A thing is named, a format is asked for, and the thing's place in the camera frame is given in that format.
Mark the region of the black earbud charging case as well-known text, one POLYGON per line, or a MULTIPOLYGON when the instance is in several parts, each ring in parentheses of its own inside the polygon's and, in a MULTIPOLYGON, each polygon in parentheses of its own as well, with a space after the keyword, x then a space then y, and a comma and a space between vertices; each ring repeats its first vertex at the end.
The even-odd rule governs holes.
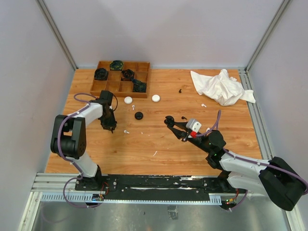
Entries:
POLYGON ((165 117, 165 120, 164 120, 164 123, 167 125, 167 126, 174 126, 174 117, 168 115, 165 117))

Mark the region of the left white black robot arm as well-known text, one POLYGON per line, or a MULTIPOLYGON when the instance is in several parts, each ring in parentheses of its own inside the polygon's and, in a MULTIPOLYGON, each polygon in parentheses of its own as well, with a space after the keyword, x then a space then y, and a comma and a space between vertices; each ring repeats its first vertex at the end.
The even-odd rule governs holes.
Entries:
POLYGON ((115 109, 112 100, 116 96, 108 90, 103 90, 97 98, 86 94, 93 100, 86 101, 85 106, 69 115, 57 115, 54 120, 51 136, 51 152, 58 154, 64 161, 71 163, 79 172, 76 181, 76 190, 98 191, 103 185, 101 168, 94 163, 86 153, 86 128, 95 120, 99 120, 104 130, 113 132, 117 126, 115 109))

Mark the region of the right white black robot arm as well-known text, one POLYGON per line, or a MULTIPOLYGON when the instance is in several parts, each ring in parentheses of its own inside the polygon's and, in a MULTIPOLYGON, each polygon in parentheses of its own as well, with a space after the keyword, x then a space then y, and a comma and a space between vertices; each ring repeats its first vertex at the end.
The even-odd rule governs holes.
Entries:
POLYGON ((248 158, 225 149, 226 142, 215 123, 200 133, 201 123, 164 120, 167 128, 182 142, 190 142, 207 153, 206 161, 221 170, 218 187, 223 192, 243 189, 267 196, 279 208, 291 211, 299 199, 308 193, 308 183, 282 158, 270 160, 248 158))

